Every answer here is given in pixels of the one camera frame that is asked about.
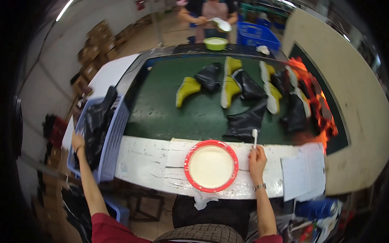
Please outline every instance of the red sleeve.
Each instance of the red sleeve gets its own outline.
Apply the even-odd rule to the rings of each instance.
[[[114,218],[95,213],[92,216],[92,243],[150,243],[151,241],[136,237],[124,225]]]
[[[282,243],[282,237],[279,234],[268,235],[254,240],[253,243]]]

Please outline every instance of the person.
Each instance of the person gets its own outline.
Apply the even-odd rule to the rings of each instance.
[[[82,135],[77,135],[73,132],[72,147],[77,154],[80,164],[81,183],[84,190],[86,202],[92,221],[92,242],[93,243],[115,243],[115,242],[131,242],[131,243],[150,243],[151,241],[136,237],[124,225],[117,222],[109,216],[103,196],[93,178],[92,171],[89,168],[85,157],[85,141]],[[258,235],[259,239],[256,243],[281,243],[282,238],[277,235],[277,227],[275,217],[269,198],[267,197],[265,187],[263,186],[263,170],[266,165],[266,155],[261,146],[252,149],[249,155],[249,169],[252,180],[257,189],[255,191],[257,199],[257,215],[258,215]],[[194,225],[187,225],[166,232],[158,237],[155,243],[167,241],[179,242],[220,242],[220,243],[243,243],[246,236],[242,236],[242,230],[236,227],[236,224],[231,226],[223,224],[222,220],[219,223],[208,222],[207,218],[202,215],[203,221],[197,222]]]
[[[219,17],[230,25],[238,21],[233,0],[189,0],[187,5],[178,14],[184,22],[194,23],[196,27],[195,42],[202,43],[205,38],[220,37],[228,39],[228,34],[216,28],[209,19]]]

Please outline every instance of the toothbrush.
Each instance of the toothbrush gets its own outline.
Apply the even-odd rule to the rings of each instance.
[[[258,130],[257,129],[254,128],[252,130],[252,136],[254,137],[254,144],[252,145],[252,148],[256,149],[257,148],[257,139],[258,139]]]

